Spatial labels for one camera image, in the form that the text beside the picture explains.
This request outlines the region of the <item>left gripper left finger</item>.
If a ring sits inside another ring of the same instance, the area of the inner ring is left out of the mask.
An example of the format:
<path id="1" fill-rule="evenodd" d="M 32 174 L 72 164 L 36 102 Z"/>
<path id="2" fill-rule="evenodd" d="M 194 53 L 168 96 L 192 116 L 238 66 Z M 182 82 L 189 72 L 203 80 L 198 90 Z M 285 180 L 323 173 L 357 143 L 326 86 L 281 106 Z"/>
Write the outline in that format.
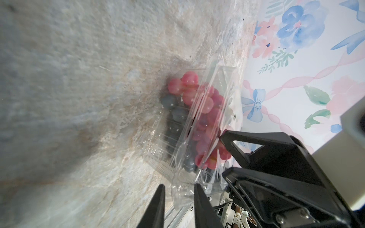
<path id="1" fill-rule="evenodd" d="M 164 228 L 165 186 L 156 189 L 137 228 Z"/>

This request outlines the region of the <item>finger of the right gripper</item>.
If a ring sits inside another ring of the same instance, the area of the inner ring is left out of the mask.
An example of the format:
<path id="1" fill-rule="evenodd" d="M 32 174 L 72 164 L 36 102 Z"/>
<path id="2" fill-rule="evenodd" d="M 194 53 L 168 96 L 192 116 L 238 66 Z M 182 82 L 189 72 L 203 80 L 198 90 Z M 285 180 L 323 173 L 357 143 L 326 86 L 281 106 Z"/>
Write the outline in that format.
<path id="1" fill-rule="evenodd" d="M 259 148 L 251 153 L 244 153 L 235 141 L 258 144 Z M 220 142 L 241 168 L 325 186 L 322 170 L 303 143 L 292 135 L 283 132 L 225 131 Z"/>
<path id="2" fill-rule="evenodd" d="M 361 228 L 362 222 L 332 186 L 315 185 L 232 167 L 222 177 L 235 204 L 259 228 Z"/>

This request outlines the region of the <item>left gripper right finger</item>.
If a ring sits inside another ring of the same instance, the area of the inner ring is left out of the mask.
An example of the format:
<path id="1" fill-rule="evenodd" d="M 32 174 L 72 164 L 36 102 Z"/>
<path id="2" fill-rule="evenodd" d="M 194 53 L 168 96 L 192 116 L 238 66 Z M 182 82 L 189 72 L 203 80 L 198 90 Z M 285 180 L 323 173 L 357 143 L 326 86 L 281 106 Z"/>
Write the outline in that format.
<path id="1" fill-rule="evenodd" d="M 196 228 L 223 228 L 203 188 L 198 183 L 194 185 L 194 217 Z"/>

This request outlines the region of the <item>red grape bunch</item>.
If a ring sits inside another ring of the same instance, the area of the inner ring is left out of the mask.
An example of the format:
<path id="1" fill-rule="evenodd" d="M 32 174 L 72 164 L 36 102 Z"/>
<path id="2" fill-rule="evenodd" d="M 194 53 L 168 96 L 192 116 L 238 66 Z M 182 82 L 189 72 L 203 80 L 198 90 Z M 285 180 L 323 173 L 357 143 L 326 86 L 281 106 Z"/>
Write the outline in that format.
<path id="1" fill-rule="evenodd" d="M 176 159 L 187 172 L 214 171 L 220 161 L 231 155 L 219 142 L 226 117 L 230 80 L 219 69 L 204 77 L 201 70 L 190 70 L 173 77 L 167 84 L 168 95 L 180 97 L 190 107 L 180 136 Z"/>

